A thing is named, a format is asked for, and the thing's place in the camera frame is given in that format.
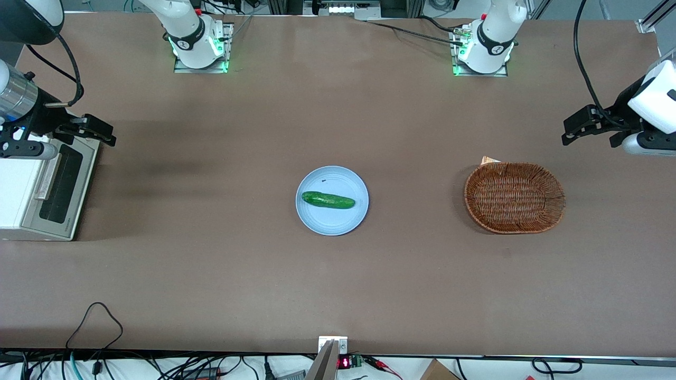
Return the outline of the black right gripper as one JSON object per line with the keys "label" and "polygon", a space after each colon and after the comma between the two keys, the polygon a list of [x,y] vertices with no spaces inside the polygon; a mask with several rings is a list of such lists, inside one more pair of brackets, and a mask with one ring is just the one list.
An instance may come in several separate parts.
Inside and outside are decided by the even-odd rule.
{"label": "black right gripper", "polygon": [[58,102],[45,91],[29,91],[12,105],[9,111],[2,110],[2,143],[12,144],[15,140],[27,140],[30,134],[47,135],[64,144],[72,145],[75,137],[94,139],[110,147],[116,146],[114,128],[93,115],[74,117],[64,108],[48,108],[47,103]]}

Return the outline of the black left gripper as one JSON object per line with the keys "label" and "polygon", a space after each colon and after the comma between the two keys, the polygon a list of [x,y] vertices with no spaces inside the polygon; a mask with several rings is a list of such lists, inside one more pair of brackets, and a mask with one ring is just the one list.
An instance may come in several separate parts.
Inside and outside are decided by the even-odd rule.
{"label": "black left gripper", "polygon": [[[602,125],[608,127],[615,134],[609,138],[612,148],[623,146],[625,149],[645,149],[644,122],[628,102],[639,91],[644,77],[635,80],[630,86],[621,91],[616,97],[615,103],[605,109],[606,116]],[[561,136],[564,146],[572,144],[575,140],[603,133],[603,128],[598,125],[602,119],[595,105],[586,105],[573,113],[564,121],[565,132]]]}

